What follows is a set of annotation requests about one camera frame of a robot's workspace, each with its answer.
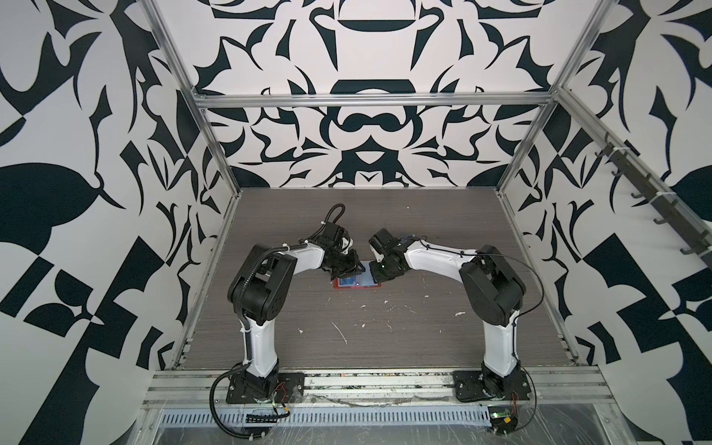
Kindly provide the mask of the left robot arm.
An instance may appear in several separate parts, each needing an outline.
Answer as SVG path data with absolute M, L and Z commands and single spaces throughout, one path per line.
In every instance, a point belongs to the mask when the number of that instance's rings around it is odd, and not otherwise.
M 227 299 L 243 334 L 246 373 L 265 379 L 278 367 L 274 320 L 285 306 L 293 277 L 322 271 L 334 283 L 365 271 L 346 228 L 323 222 L 315 235 L 297 244 L 255 245 L 240 267 Z

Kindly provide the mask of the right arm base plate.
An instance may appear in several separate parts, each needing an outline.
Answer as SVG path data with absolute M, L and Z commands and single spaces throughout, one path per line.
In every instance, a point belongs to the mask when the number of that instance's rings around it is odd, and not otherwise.
M 528 401 L 532 385 L 527 373 L 516 367 L 509 375 L 499 376 L 489 368 L 452 372 L 454 394 L 459 402 Z

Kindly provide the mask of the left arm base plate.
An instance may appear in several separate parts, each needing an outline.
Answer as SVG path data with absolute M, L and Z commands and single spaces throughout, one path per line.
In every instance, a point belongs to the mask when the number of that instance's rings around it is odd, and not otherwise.
M 274 371 L 266 378 L 259 378 L 246 371 L 230 376 L 226 396 L 228 404 L 247 404 L 275 400 L 288 403 L 303 395 L 305 374 Z

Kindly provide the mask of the red leather card holder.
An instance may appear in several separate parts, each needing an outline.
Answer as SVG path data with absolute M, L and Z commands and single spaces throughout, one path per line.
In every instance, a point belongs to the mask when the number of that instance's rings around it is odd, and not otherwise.
M 374 280 L 368 261 L 362 262 L 359 272 L 356 276 L 336 279 L 334 281 L 335 289 L 376 289 L 381 287 L 380 283 L 376 283 Z

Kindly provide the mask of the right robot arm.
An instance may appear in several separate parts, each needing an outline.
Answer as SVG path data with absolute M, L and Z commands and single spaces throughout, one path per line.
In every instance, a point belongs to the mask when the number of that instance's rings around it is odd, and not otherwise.
M 519 315 L 526 285 L 507 258 L 494 246 L 458 250 L 429 243 L 421 237 L 393 237 L 381 229 L 369 239 L 376 259 L 369 270 L 376 283 L 426 271 L 463 285 L 472 310 L 483 322 L 483 367 L 499 378 L 510 376 L 518 365 L 515 317 Z

